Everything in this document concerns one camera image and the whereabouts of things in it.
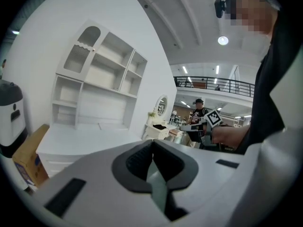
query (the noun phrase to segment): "cardboard box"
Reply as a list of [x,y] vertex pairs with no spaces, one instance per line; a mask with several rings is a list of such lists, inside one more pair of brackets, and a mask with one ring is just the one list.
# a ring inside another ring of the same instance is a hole
[[34,191],[48,179],[36,150],[49,126],[43,124],[13,154],[13,161],[21,176]]

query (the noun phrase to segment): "white vanity table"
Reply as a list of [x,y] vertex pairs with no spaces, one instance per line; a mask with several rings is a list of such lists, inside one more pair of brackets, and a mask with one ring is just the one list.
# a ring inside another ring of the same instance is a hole
[[[167,111],[167,102],[168,99],[166,95],[162,95],[158,99],[156,106],[154,107],[153,110],[155,113],[155,117],[153,121],[151,122],[151,124],[145,124],[146,129],[142,138],[143,140],[150,140],[150,139],[163,140],[169,136],[170,130],[176,128],[175,126],[168,124],[167,121],[163,120],[163,117],[165,116],[165,113]],[[160,124],[162,126],[165,126],[166,129],[159,130],[153,127],[153,125],[155,124]]]

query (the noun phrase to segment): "black cap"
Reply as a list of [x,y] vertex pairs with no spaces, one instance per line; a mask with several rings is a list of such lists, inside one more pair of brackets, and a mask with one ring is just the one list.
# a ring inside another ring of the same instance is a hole
[[203,100],[201,98],[198,98],[198,99],[196,99],[194,104],[196,104],[196,103],[203,103]]

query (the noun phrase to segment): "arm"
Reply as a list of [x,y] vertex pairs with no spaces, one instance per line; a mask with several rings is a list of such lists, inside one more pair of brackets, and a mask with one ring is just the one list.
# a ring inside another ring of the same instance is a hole
[[214,127],[213,129],[213,143],[222,143],[224,145],[237,148],[244,136],[246,135],[250,125],[241,128],[234,127]]
[[190,124],[190,123],[192,122],[192,120],[193,120],[193,117],[191,117],[191,118],[186,122],[186,124]]

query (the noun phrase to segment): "white cabinet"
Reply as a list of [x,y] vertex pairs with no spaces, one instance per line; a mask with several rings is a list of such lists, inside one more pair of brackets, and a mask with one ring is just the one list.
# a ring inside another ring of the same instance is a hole
[[87,21],[71,39],[57,68],[57,74],[84,81],[94,58],[96,46],[100,45],[108,30],[93,21]]
[[129,128],[146,63],[127,42],[87,21],[58,65],[52,123]]

